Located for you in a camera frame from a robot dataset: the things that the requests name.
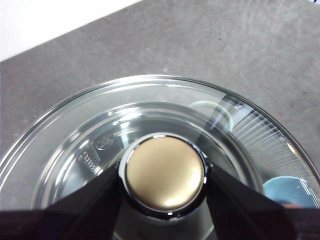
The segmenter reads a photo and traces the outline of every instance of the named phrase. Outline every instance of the concrete surface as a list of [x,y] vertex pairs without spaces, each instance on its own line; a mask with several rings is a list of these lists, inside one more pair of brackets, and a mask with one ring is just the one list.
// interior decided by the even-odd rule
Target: concrete surface
[[49,108],[119,77],[228,88],[280,121],[320,169],[320,5],[145,0],[1,63],[1,152]]

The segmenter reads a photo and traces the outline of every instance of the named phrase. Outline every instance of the round knob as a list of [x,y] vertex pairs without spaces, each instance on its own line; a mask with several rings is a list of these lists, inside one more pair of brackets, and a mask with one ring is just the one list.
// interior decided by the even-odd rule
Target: round knob
[[173,136],[139,143],[126,160],[128,190],[140,203],[160,212],[179,210],[199,194],[204,166],[198,152]]

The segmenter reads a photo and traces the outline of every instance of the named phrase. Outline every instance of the clear glass dish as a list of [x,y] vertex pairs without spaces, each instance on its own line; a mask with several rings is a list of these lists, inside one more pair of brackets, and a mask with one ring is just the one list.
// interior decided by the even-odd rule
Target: clear glass dish
[[[268,193],[276,179],[295,178],[312,200],[306,205],[300,200],[301,207],[319,207],[313,163],[264,110],[209,83],[141,75],[88,89],[38,119],[1,160],[1,210],[49,206],[119,161],[136,139],[156,132],[191,140],[213,162],[274,200],[275,193]],[[295,204],[298,185],[290,184],[287,194]]]

